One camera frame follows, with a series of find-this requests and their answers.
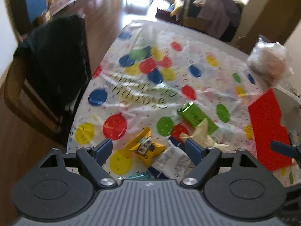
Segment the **green snack bar packet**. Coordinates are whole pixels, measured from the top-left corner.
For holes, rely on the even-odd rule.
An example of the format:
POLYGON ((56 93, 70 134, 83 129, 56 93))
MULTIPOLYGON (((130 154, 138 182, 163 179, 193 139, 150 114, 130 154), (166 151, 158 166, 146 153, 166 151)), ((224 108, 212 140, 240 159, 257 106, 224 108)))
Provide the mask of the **green snack bar packet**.
POLYGON ((207 134, 213 134, 218 126, 194 103, 188 102, 183 107, 177 109, 178 115, 188 121, 191 126, 195 129, 204 119, 208 121, 207 134))

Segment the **pale yellow snack wrapper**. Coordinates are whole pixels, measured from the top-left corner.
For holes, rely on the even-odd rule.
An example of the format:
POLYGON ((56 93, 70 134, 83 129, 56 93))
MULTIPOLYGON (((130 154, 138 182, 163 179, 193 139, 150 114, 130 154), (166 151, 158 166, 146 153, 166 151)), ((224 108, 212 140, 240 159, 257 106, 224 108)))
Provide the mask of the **pale yellow snack wrapper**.
POLYGON ((226 144, 215 143, 214 140, 207 134, 207 131, 208 120, 205 118, 197 125, 191 136, 185 133, 181 133, 179 135, 179 138, 183 143, 185 143, 188 138, 191 138, 204 148, 215 147, 220 150, 227 150, 230 147, 226 144))

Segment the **small teal candy wrapper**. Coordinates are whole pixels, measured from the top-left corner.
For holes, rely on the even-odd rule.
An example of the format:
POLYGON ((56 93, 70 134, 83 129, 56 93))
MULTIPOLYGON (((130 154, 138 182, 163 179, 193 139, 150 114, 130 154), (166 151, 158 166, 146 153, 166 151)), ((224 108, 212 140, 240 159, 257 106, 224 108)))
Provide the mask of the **small teal candy wrapper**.
POLYGON ((150 174, 147 171, 142 173, 137 173, 128 177, 129 180, 148 180, 149 178, 150 178, 150 174))

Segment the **blue cabinet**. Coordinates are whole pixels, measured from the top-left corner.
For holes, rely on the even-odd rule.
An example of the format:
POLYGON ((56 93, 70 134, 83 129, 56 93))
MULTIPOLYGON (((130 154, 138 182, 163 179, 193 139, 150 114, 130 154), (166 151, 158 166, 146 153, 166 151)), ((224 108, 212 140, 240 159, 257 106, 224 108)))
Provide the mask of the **blue cabinet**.
POLYGON ((47 10, 47 1, 10 0, 10 7, 15 27, 23 35, 33 30, 36 18, 47 10))

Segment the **clear tub with plastic bags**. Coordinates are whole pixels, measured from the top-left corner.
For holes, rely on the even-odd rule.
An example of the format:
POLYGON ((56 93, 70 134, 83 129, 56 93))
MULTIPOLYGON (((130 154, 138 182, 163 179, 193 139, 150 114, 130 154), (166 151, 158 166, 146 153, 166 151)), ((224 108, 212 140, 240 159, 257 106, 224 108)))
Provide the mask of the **clear tub with plastic bags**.
POLYGON ((249 68, 261 77, 267 87, 275 87, 293 75, 291 62, 286 47, 279 42, 271 42, 263 35, 259 36, 247 59, 249 68))

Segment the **red cardboard box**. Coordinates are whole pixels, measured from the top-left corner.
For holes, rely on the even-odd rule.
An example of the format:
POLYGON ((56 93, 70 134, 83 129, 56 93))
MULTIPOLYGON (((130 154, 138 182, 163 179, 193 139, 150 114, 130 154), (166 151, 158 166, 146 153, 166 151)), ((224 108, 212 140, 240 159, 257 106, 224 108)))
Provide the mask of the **red cardboard box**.
POLYGON ((271 143, 300 145, 300 98, 282 87, 269 88, 248 107, 257 158, 269 171, 292 165, 292 159, 274 152, 271 143))

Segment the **sofa piled with clothes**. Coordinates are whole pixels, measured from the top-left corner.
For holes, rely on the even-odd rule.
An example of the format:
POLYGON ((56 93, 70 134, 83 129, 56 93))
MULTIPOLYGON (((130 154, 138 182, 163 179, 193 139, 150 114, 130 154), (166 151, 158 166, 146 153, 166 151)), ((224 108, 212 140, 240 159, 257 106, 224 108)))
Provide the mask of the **sofa piled with clothes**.
POLYGON ((241 0, 162 0, 157 15, 227 43, 240 26, 244 6, 241 0))

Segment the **white blue snack packet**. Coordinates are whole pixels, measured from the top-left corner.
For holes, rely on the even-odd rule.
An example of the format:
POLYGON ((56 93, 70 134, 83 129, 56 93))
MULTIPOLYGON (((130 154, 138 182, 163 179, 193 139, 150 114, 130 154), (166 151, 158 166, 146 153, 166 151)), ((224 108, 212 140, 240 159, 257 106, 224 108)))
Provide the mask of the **white blue snack packet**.
POLYGON ((171 179, 180 182, 194 167, 179 145, 168 139, 168 147, 155 159, 148 172, 157 180, 171 179))

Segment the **yellow star snack packet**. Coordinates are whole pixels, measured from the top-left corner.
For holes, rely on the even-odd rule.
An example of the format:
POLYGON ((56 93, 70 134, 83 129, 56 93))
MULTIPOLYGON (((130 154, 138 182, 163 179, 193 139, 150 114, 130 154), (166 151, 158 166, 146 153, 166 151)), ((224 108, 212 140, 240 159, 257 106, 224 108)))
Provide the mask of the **yellow star snack packet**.
POLYGON ((150 128, 145 127, 133 140, 125 145, 125 149, 134 152, 145 167, 149 168, 153 163, 153 159, 166 150, 166 146, 157 143, 151 136, 150 128))

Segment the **wooden chair with black jacket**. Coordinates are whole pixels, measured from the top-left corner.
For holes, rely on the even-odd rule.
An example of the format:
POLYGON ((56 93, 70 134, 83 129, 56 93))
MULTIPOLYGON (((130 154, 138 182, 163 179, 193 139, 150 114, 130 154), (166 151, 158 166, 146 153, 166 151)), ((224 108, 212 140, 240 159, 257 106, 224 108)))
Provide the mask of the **wooden chair with black jacket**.
POLYGON ((90 80, 85 20, 64 15, 19 43, 4 82, 4 103, 33 129, 67 146, 90 80))

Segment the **colourful balloon plastic tablecloth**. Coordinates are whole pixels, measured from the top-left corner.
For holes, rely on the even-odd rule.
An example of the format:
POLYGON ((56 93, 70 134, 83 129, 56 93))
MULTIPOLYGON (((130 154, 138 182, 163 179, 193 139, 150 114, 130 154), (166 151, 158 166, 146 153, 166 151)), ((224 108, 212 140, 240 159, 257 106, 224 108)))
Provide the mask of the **colourful balloon plastic tablecloth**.
POLYGON ((132 22, 96 68, 75 114, 67 151, 109 138, 113 151, 103 167, 113 178, 148 172, 125 145, 149 127, 157 143, 167 148, 170 139, 184 151, 179 135, 191 136, 195 129, 177 109, 194 102, 218 126, 209 136, 230 146, 224 152, 245 148, 256 156, 248 107, 266 90, 239 50, 178 26, 132 22))

